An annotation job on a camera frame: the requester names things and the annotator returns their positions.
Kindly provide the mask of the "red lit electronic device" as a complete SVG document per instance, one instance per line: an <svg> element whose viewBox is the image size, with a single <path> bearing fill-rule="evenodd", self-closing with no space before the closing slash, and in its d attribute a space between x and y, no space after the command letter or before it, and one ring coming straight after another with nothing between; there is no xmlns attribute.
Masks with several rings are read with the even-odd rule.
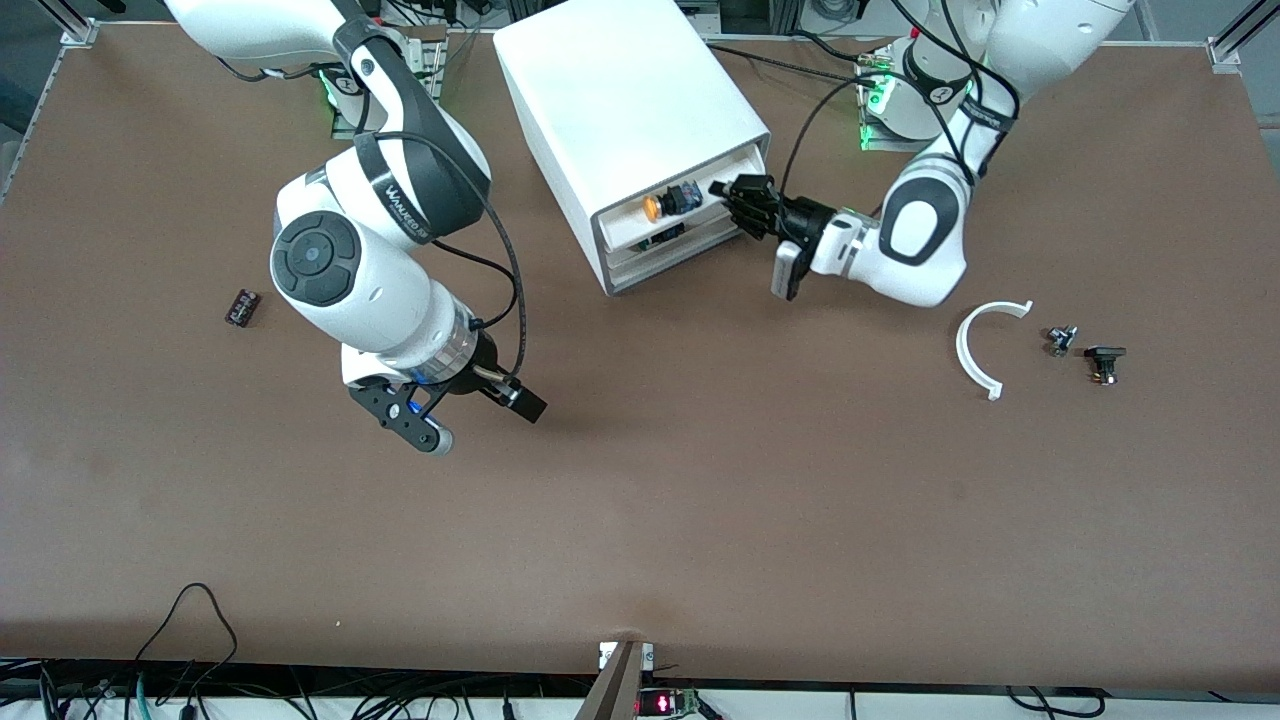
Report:
<svg viewBox="0 0 1280 720"><path fill-rule="evenodd" d="M685 720L701 715L701 701L690 689L646 688L637 692L634 711L637 720Z"/></svg>

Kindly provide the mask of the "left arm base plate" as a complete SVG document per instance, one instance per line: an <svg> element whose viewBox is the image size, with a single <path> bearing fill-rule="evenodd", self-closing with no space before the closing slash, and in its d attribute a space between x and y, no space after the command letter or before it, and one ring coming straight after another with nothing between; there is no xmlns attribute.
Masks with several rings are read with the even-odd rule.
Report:
<svg viewBox="0 0 1280 720"><path fill-rule="evenodd" d="M858 60L858 74L873 81L859 92L863 150L915 152L941 136L957 109L968 78L938 81L904 73L887 47Z"/></svg>

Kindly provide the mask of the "orange push button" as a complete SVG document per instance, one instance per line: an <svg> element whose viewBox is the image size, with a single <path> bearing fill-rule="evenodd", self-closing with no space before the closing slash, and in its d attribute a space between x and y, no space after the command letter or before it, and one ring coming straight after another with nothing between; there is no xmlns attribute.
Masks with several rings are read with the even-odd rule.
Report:
<svg viewBox="0 0 1280 720"><path fill-rule="evenodd" d="M657 223L660 218L689 214L703 204L704 196L698 183L682 182L668 186L659 193L645 196L643 210L649 222Z"/></svg>

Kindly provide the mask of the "aluminium frame profile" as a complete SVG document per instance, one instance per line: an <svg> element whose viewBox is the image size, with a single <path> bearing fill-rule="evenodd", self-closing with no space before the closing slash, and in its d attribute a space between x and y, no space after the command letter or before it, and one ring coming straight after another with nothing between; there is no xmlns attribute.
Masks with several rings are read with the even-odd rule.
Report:
<svg viewBox="0 0 1280 720"><path fill-rule="evenodd" d="M59 44L63 47L91 47L99 33L99 24L86 17L70 0L33 0L61 31Z"/></svg>
<svg viewBox="0 0 1280 720"><path fill-rule="evenodd" d="M1240 64L1239 51L1280 18L1280 0L1251 0L1226 26L1207 40L1213 67L1229 70Z"/></svg>

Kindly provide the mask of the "white curved plastic arc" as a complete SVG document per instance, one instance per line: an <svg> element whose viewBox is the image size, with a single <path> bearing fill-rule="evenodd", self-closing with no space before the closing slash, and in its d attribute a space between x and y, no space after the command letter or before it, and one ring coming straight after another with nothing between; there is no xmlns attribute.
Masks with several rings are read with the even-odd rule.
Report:
<svg viewBox="0 0 1280 720"><path fill-rule="evenodd" d="M1012 301L993 301L974 307L960 323L955 334L955 352L960 368L965 375L986 392L989 401L998 401L1004 395L1004 383L986 373L975 360L972 345L970 331L978 316L986 314L1002 314L1006 316L1024 318L1034 307L1033 300L1016 304Z"/></svg>

